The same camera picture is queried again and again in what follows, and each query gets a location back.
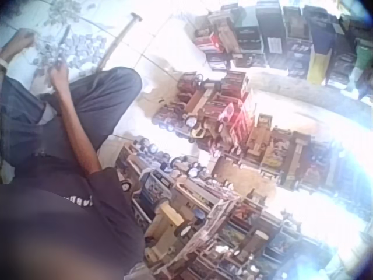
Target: toy wheel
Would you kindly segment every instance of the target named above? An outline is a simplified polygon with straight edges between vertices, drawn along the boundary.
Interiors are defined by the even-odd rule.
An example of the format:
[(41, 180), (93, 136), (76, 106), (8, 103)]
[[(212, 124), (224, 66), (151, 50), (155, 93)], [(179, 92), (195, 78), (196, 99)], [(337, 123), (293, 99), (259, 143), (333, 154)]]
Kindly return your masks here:
[(175, 127), (172, 124), (167, 124), (166, 130), (169, 132), (173, 132), (175, 130)]
[(157, 211), (158, 207), (165, 203), (166, 201), (168, 201), (168, 203), (170, 203), (170, 200), (167, 198), (167, 197), (163, 197), (163, 198), (160, 198), (158, 199), (155, 203), (154, 203), (154, 211)]
[(169, 153), (164, 153), (163, 154), (163, 160), (164, 160), (164, 162), (168, 163), (168, 162), (170, 162), (170, 159), (171, 159), (171, 156), (170, 156)]
[(140, 145), (142, 145), (142, 146), (149, 146), (150, 145), (150, 141), (149, 141), (149, 139), (147, 139), (147, 138), (142, 138), (141, 140), (140, 140)]
[(236, 149), (235, 149), (235, 152), (234, 152), (237, 156), (239, 156), (240, 154), (242, 154), (242, 149), (240, 146), (238, 146)]
[(195, 179), (198, 177), (199, 175), (199, 169), (197, 167), (191, 167), (189, 168), (187, 171), (186, 171), (186, 175), (189, 177), (189, 178), (192, 178), (192, 179)]
[(122, 190), (125, 193), (127, 193), (132, 188), (132, 184), (128, 181), (123, 181), (121, 185), (122, 185)]
[(171, 168), (176, 168), (176, 163), (179, 163), (179, 162), (181, 162), (181, 158), (180, 157), (175, 157), (172, 161), (171, 161), (171, 163), (170, 163), (170, 167)]
[(215, 132), (216, 133), (221, 133), (224, 129), (224, 124), (220, 121), (217, 122), (216, 126), (215, 126)]
[(158, 147), (156, 144), (151, 144), (147, 150), (151, 155), (155, 155), (158, 152)]
[(188, 220), (183, 221), (174, 231), (176, 237), (184, 237), (192, 229), (192, 223)]

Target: leg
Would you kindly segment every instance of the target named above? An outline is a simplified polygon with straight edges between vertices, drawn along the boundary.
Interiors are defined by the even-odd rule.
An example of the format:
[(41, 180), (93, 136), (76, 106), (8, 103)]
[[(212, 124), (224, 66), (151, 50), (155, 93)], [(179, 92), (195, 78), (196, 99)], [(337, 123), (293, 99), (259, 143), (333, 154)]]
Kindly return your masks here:
[[(76, 112), (95, 150), (112, 134), (141, 88), (139, 74), (124, 67), (96, 73), (70, 85)], [(57, 116), (43, 125), (44, 152), (75, 162), (55, 94), (45, 94), (42, 99), (57, 111)]]
[(33, 96), (18, 81), (5, 77), (0, 95), (1, 156), (16, 166), (40, 147), (45, 102)]

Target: black box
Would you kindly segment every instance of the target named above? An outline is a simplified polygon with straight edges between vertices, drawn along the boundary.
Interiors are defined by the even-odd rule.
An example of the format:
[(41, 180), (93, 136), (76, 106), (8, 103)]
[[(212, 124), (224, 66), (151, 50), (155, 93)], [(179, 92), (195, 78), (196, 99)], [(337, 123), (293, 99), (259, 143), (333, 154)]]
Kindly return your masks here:
[(261, 34), (258, 26), (236, 27), (235, 34), (241, 40), (260, 40)]
[(287, 37), (310, 40), (308, 23), (302, 16), (291, 17), (286, 22)]
[(236, 67), (266, 67), (264, 54), (233, 54), (234, 65)]

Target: person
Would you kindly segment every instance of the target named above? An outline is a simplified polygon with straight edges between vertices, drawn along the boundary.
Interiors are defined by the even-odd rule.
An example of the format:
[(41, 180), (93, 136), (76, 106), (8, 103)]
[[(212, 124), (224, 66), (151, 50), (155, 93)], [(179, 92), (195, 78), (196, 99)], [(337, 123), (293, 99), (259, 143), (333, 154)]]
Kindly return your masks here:
[[(68, 67), (61, 61), (50, 70), (55, 92), (37, 98), (5, 75), (12, 58), (34, 41), (32, 31), (20, 29), (0, 53), (1, 159), (15, 168), (12, 182), (2, 186), (2, 190), (5, 187), (10, 188), (8, 191), (46, 191), (68, 200), (72, 207), (84, 209), (90, 217), (87, 219), (98, 221), (105, 229), (99, 239), (95, 238), (95, 244), (85, 246), (89, 254), (96, 247), (110, 243), (112, 246), (101, 249), (115, 259), (126, 274), (143, 260), (143, 233), (136, 223), (130, 200), (121, 189), (116, 170), (103, 169), (96, 152), (140, 93), (141, 78), (133, 69), (116, 67), (69, 85)], [(48, 119), (48, 112), (55, 114)], [(35, 197), (39, 200), (30, 203), (40, 207), (55, 199), (45, 194)], [(23, 202), (17, 203), (20, 208), (24, 207)], [(73, 228), (72, 235), (75, 235), (79, 232), (77, 228), (84, 227), (84, 222), (77, 226), (72, 220), (65, 217), (61, 223), (63, 230)], [(64, 231), (59, 229), (59, 221), (51, 219), (60, 240), (64, 238)], [(98, 230), (97, 224), (94, 230), (83, 230), (85, 236), (73, 236), (74, 244), (88, 244), (95, 230)]]

